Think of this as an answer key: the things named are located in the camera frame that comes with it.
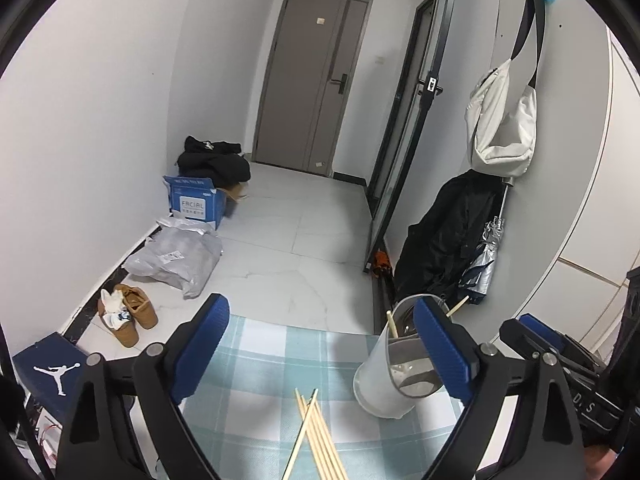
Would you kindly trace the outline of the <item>white shoulder bag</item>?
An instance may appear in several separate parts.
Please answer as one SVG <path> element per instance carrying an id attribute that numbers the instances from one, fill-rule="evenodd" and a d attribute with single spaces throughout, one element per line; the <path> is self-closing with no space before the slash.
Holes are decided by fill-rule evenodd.
<path id="1" fill-rule="evenodd" d="M 531 32 L 540 63 L 546 31 L 546 0 L 525 0 L 510 58 L 490 70 L 475 86 L 465 109 L 471 168 L 481 174 L 516 179 L 526 173 L 537 141 L 537 72 L 533 72 L 513 108 L 507 108 L 511 65 Z"/>

